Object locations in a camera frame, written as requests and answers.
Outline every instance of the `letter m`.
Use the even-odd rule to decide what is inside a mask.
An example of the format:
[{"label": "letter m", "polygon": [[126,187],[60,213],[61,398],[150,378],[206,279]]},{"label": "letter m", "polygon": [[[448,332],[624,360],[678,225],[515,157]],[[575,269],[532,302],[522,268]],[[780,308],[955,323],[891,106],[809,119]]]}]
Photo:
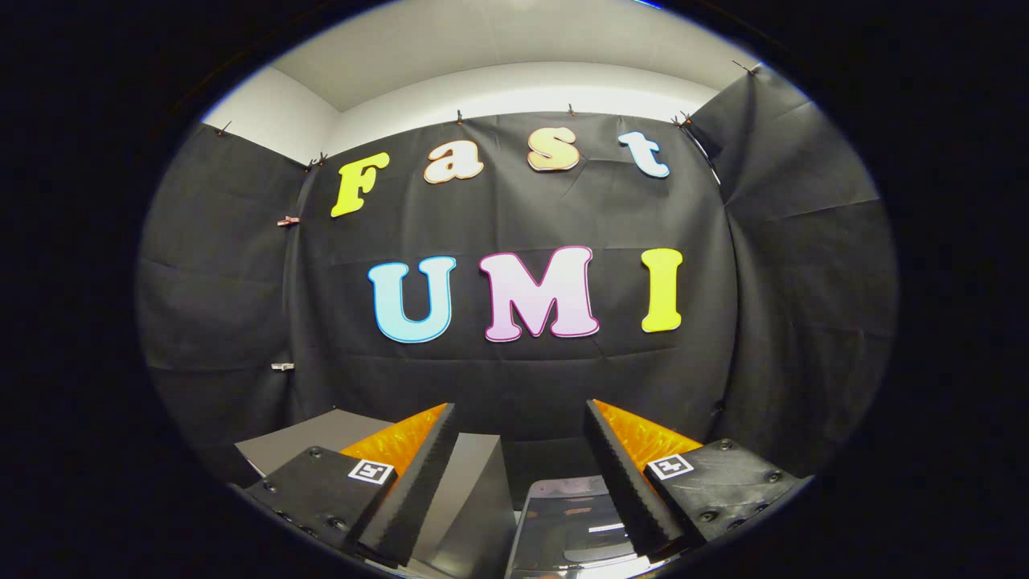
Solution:
[{"label": "letter m", "polygon": [[490,276],[493,326],[486,330],[492,342],[510,342],[522,336],[514,324],[514,314],[525,322],[529,333],[539,337],[557,304],[557,321],[551,332],[560,338],[589,336],[600,329],[590,313],[590,287],[586,268],[593,258],[589,247],[560,247],[551,255],[543,280],[536,283],[522,259],[514,253],[494,253],[483,257],[478,268]]}]

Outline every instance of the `letter i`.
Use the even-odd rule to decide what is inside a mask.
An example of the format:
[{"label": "letter i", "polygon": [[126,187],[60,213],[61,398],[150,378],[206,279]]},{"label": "letter i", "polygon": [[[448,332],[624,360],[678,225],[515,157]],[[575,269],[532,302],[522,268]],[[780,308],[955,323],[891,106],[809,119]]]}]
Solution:
[{"label": "letter i", "polygon": [[650,310],[643,319],[643,331],[668,332],[682,324],[675,312],[675,274],[682,262],[682,253],[675,249],[647,249],[640,255],[650,269]]}]

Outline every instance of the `cutout letter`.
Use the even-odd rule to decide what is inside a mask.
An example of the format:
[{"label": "cutout letter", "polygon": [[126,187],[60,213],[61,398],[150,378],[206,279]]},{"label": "cutout letter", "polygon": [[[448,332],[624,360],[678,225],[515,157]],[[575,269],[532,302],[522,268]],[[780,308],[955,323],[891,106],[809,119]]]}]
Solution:
[{"label": "cutout letter", "polygon": [[483,257],[478,268],[490,276],[493,302],[493,326],[486,330],[486,339],[491,342],[519,339],[522,328],[514,324],[511,309],[518,311],[529,333],[538,338],[555,303],[558,316],[551,325],[555,336],[574,338],[600,330],[600,323],[590,314],[586,267],[592,258],[593,251],[589,247],[560,247],[551,255],[543,280],[536,283],[514,253]]},{"label": "cutout letter", "polygon": [[368,269],[375,286],[376,323],[387,338],[405,345],[428,342],[442,335],[450,326],[450,270],[457,265],[454,257],[422,259],[418,269],[429,278],[429,316],[412,322],[403,316],[403,287],[407,265],[394,261]]},{"label": "cutout letter", "polygon": [[478,161],[478,146],[471,141],[451,141],[432,149],[429,166],[425,168],[425,180],[430,183],[445,183],[454,177],[470,179],[483,170]]},{"label": "cutout letter", "polygon": [[650,269],[650,311],[643,319],[643,331],[668,332],[682,324],[675,312],[675,272],[682,262],[682,253],[675,249],[647,249],[641,255]]},{"label": "cutout letter", "polygon": [[636,166],[647,175],[663,179],[672,172],[668,165],[658,162],[658,159],[653,157],[654,151],[661,150],[661,147],[658,146],[658,143],[646,140],[643,133],[633,131],[619,135],[618,142],[629,145],[629,152],[633,153]]},{"label": "cutout letter", "polygon": [[537,171],[566,171],[578,164],[575,133],[564,126],[537,129],[529,135],[529,166]]},{"label": "cutout letter", "polygon": [[360,209],[364,205],[364,200],[357,196],[357,190],[361,189],[367,194],[376,184],[376,167],[385,169],[387,165],[389,155],[380,152],[341,167],[340,196],[335,201],[335,207],[332,207],[332,216],[339,217]]}]

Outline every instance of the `clip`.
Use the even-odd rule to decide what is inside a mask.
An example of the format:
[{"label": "clip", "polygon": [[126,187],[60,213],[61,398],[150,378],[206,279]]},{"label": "clip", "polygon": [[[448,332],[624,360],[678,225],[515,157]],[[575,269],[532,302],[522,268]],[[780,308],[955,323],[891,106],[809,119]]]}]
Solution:
[{"label": "clip", "polygon": [[685,124],[693,124],[694,123],[694,121],[690,120],[689,115],[686,114],[685,112],[682,112],[682,116],[683,116],[682,122],[679,122],[679,115],[678,114],[676,114],[675,116],[673,116],[672,117],[672,123],[675,124],[676,126],[678,126],[679,129],[682,129],[683,125],[685,125]]},{"label": "clip", "polygon": [[755,74],[753,70],[751,70],[751,69],[749,69],[749,68],[747,68],[747,67],[743,66],[742,64],[740,64],[740,63],[738,63],[738,62],[736,62],[736,61],[733,61],[733,62],[734,62],[734,63],[736,63],[736,66],[738,66],[738,67],[742,68],[743,70],[746,70],[746,71],[747,71],[747,72],[749,72],[750,74]]}]

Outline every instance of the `orange foam pad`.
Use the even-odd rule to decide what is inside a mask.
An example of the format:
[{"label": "orange foam pad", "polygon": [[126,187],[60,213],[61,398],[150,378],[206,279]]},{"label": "orange foam pad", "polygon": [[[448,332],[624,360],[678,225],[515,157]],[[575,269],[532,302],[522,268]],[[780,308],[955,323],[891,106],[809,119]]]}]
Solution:
[{"label": "orange foam pad", "polygon": [[594,400],[640,473],[658,459],[696,450],[703,444],[631,412]]},{"label": "orange foam pad", "polygon": [[404,419],[360,442],[351,444],[340,454],[392,465],[397,477],[402,477],[446,406],[447,404],[440,404]]}]

